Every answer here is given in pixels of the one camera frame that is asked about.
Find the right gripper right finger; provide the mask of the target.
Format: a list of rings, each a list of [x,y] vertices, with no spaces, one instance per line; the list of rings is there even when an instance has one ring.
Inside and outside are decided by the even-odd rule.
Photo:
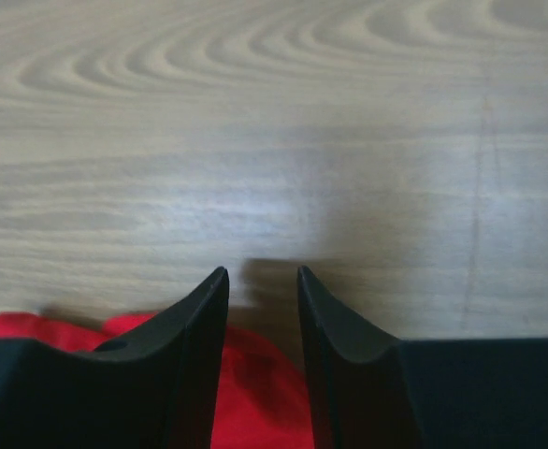
[[[309,268],[297,302],[318,448],[548,448],[548,338],[403,340]]]

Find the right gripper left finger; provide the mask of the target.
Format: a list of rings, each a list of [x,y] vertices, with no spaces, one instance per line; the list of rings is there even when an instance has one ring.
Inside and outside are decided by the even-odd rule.
[[[207,448],[228,312],[216,268],[92,351],[0,339],[0,448]]]

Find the bright red t shirt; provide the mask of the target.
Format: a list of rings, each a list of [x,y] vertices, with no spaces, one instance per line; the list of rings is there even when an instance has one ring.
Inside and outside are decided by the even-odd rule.
[[[67,351],[90,351],[152,318],[128,313],[98,330],[30,312],[0,312],[0,338],[32,338]],[[212,432],[213,448],[312,448],[304,376],[275,345],[249,330],[226,329]]]

